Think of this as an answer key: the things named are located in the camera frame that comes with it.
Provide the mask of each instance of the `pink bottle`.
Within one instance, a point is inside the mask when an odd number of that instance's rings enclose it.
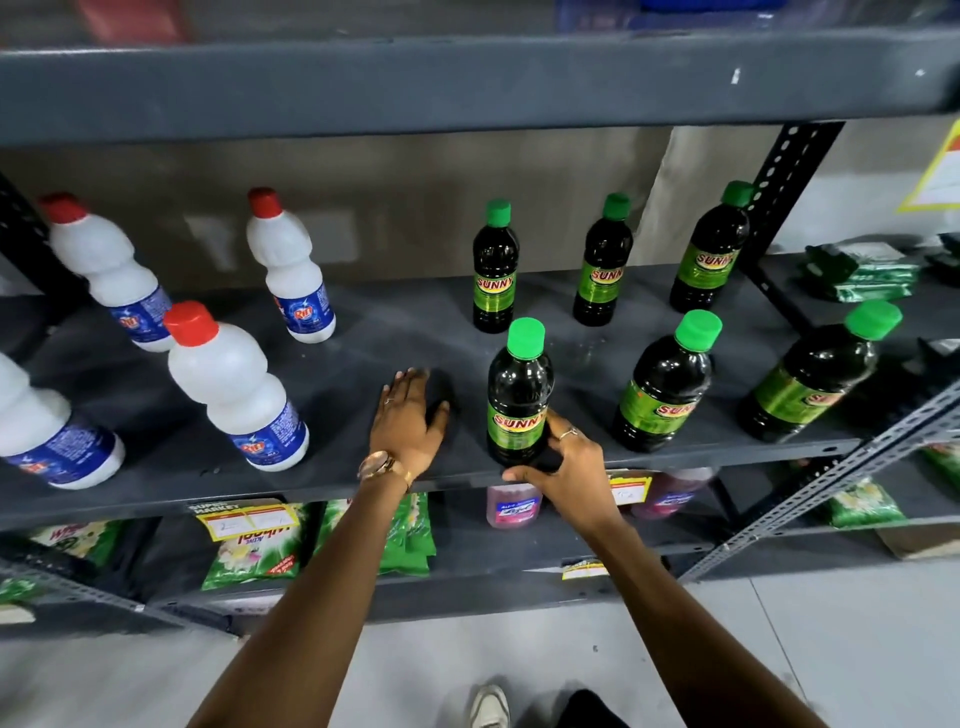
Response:
[[[665,519],[692,500],[714,475],[712,468],[657,473],[647,498],[631,506],[630,511],[639,519]]]
[[[487,522],[494,528],[520,528],[540,512],[543,495],[530,483],[494,485],[487,489]]]

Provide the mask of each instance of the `hand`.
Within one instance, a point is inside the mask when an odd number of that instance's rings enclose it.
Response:
[[[623,523],[607,479],[603,448],[579,430],[561,439],[573,425],[552,409],[547,410],[546,423],[550,428],[547,444],[564,457],[560,469],[548,475],[536,468],[518,465],[506,470],[503,479],[536,485],[564,520],[583,536]]]
[[[385,384],[370,431],[370,452],[386,450],[410,475],[419,477],[430,467],[444,440],[450,418],[449,402],[441,402],[433,422],[426,423],[426,380],[429,372],[408,369],[397,372],[393,384]]]

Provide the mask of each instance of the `metal shelving unit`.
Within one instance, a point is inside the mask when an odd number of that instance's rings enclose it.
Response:
[[[715,308],[725,322],[713,352],[716,379],[669,447],[650,455],[629,452],[607,426],[640,352],[680,320],[666,305],[675,267],[631,269],[617,316],[601,329],[580,327],[569,315],[579,272],[519,277],[517,314],[546,324],[547,350],[559,374],[552,403],[604,446],[608,467],[726,468],[681,514],[635,522],[668,568],[690,581],[890,563],[893,557],[874,534],[838,533],[809,515],[870,473],[900,494],[911,522],[952,522],[960,514],[948,492],[924,479],[923,464],[901,460],[960,429],[956,356],[912,380],[902,397],[864,425],[831,412],[793,440],[767,445],[742,433],[732,415],[798,332],[839,321],[846,310],[806,295],[795,281],[795,256],[765,255],[843,128],[842,121],[791,120],[949,112],[960,109],[958,79],[955,25],[405,34],[390,41],[17,50],[0,52],[6,112],[0,145],[787,122],[756,178],[753,233],[740,271]],[[331,286],[339,325],[319,348],[299,346],[286,335],[265,291],[204,293],[218,318],[256,336],[311,428],[303,463],[286,473],[260,473],[173,385],[162,357],[131,346],[105,312],[88,305],[83,287],[42,245],[42,221],[2,180],[0,223],[0,252],[46,294],[0,301],[5,319],[16,321],[0,338],[3,351],[24,364],[35,385],[56,387],[119,432],[129,450],[123,470],[88,491],[47,489],[5,469],[0,528],[139,519],[129,561],[97,573],[22,539],[0,540],[0,572],[29,576],[48,590],[35,604],[37,624],[0,628],[0,634],[56,630],[58,621],[67,631],[145,624],[243,631],[249,626],[244,619],[255,619],[282,594],[282,583],[200,591],[216,545],[185,505],[349,496],[375,393],[397,362],[430,367],[429,398],[451,400],[454,418],[440,456],[418,483],[431,492],[439,550],[431,574],[382,577],[371,620],[615,598],[605,577],[563,582],[551,572],[590,554],[549,506],[533,525],[512,533],[493,531],[484,521],[482,489],[500,482],[502,470],[484,447],[486,370],[505,337],[470,325],[468,279]],[[906,321],[885,343],[886,352],[912,355],[918,336],[960,333],[952,329],[960,321],[955,293],[923,278],[915,296],[901,302]],[[370,401],[357,399],[364,396]],[[796,458],[817,460],[789,476],[771,470],[773,463]],[[157,516],[162,520],[144,521]]]

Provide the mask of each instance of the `blue label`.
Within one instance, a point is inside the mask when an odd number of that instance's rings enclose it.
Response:
[[[51,485],[68,485],[103,465],[116,445],[116,435],[73,414],[66,425],[43,445],[5,457],[24,473],[38,475]]]
[[[326,299],[326,288],[320,288],[301,299],[282,299],[274,296],[276,306],[294,333],[314,333],[327,328],[333,322],[333,309]]]
[[[107,306],[110,316],[127,330],[133,341],[146,344],[159,341],[170,335],[163,325],[163,314],[170,310],[173,304],[167,292],[160,286],[156,291],[130,305]]]
[[[233,444],[254,465],[276,465],[294,454],[306,439],[306,425],[290,402],[276,419],[249,435],[230,435]]]

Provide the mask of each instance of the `left hand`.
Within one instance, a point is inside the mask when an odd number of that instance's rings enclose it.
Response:
[[[441,402],[433,422],[426,422],[426,380],[429,372],[397,372],[380,392],[370,431],[370,452],[386,450],[414,478],[430,467],[446,433],[449,402]]]

